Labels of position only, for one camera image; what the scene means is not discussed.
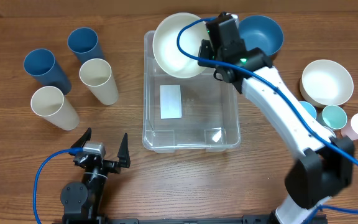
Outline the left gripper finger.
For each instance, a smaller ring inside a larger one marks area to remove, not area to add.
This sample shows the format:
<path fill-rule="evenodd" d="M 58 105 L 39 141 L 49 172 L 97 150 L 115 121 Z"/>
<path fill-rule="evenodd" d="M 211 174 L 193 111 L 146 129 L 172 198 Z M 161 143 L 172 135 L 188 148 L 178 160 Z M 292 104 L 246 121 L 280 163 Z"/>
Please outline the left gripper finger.
<path fill-rule="evenodd" d="M 131 165 L 128 144 L 128 134 L 125 133 L 117 154 L 117 157 L 119 159 L 119 166 L 123 168 L 130 168 Z"/>
<path fill-rule="evenodd" d="M 80 137 L 71 148 L 83 147 L 87 141 L 91 139 L 91 128 L 88 128 L 85 133 Z"/>

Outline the cream tall cup front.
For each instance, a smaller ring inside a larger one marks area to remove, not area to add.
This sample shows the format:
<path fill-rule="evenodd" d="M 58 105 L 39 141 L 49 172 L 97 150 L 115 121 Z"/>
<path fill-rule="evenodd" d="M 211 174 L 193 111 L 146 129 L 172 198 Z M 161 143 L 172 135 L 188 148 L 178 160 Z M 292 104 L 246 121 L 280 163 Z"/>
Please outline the cream tall cup front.
<path fill-rule="evenodd" d="M 80 118 L 62 91 L 55 86 L 39 88 L 30 101 L 32 111 L 65 131 L 75 129 Z"/>

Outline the cream bowl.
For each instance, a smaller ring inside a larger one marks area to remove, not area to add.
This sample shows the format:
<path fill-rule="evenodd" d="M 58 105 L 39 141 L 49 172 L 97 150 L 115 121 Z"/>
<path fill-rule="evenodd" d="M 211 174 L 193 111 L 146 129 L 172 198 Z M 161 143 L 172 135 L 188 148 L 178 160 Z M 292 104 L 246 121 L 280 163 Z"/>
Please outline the cream bowl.
<path fill-rule="evenodd" d="M 353 92 L 351 74 L 332 60 L 320 59 L 309 63 L 300 78 L 302 97 L 318 108 L 343 105 Z"/>
<path fill-rule="evenodd" d="M 192 78 L 206 69 L 181 53 L 177 46 L 177 37 L 182 28 L 199 19 L 197 15 L 179 12 L 166 17 L 158 25 L 152 47 L 158 65 L 167 74 L 176 78 Z M 182 33 L 180 47 L 197 57 L 203 39 L 208 40 L 209 35 L 205 23 L 200 22 Z"/>

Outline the light blue small cup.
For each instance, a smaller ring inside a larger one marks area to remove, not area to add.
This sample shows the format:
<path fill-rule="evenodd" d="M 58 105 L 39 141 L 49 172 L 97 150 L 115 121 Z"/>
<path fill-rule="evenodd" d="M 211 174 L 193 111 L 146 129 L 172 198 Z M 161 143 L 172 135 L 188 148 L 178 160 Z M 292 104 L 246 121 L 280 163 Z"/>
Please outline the light blue small cup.
<path fill-rule="evenodd" d="M 300 104 L 302 105 L 302 107 L 304 107 L 305 110 L 307 110 L 307 112 L 311 115 L 313 119 L 316 119 L 317 111 L 311 103 L 307 101 L 300 101 Z"/>

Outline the mint green small cup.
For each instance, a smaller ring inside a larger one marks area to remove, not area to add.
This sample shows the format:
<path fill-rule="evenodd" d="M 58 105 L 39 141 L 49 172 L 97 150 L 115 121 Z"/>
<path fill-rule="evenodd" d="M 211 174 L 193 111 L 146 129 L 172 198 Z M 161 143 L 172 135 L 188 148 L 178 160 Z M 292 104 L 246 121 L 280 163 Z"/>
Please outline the mint green small cup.
<path fill-rule="evenodd" d="M 316 120 L 321 125 L 335 131 L 342 129 L 347 124 L 347 114 L 339 106 L 328 105 L 317 115 Z"/>

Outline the grey small cup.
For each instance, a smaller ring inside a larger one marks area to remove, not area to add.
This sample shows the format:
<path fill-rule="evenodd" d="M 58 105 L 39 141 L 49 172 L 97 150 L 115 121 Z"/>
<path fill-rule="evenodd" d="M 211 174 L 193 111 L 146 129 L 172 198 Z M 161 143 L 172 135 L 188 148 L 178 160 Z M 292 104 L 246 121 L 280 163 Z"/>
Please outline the grey small cup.
<path fill-rule="evenodd" d="M 327 126 L 323 126 L 325 129 L 327 129 L 335 138 L 336 138 L 336 134 L 335 134 L 335 132 L 332 130 L 332 129 L 330 129 L 329 127 L 327 127 Z"/>

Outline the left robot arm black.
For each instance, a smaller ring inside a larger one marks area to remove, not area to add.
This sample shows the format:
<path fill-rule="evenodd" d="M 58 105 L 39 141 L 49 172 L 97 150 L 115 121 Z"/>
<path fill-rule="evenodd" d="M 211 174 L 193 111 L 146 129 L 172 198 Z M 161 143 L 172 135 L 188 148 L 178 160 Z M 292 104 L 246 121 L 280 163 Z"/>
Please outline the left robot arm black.
<path fill-rule="evenodd" d="M 91 140 L 88 128 L 72 146 L 73 162 L 83 168 L 81 181 L 70 182 L 62 189 L 60 200 L 64 206 L 63 223 L 109 223 L 109 218 L 99 212 L 108 174 L 120 174 L 131 164 L 128 135 L 124 134 L 117 154 L 117 161 L 105 159 L 106 150 L 101 142 Z"/>

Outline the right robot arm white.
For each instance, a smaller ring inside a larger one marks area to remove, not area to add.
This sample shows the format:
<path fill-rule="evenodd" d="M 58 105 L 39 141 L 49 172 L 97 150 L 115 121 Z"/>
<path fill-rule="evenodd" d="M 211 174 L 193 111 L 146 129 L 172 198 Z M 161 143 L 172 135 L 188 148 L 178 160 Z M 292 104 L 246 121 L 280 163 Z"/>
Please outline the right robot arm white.
<path fill-rule="evenodd" d="M 355 146 L 337 139 L 300 105 L 283 83 L 269 56 L 246 49 L 232 14 L 201 19 L 209 40 L 202 40 L 198 63 L 215 68 L 221 80 L 256 105 L 295 158 L 285 177 L 287 198 L 266 223 L 322 223 L 314 215 L 351 184 Z"/>

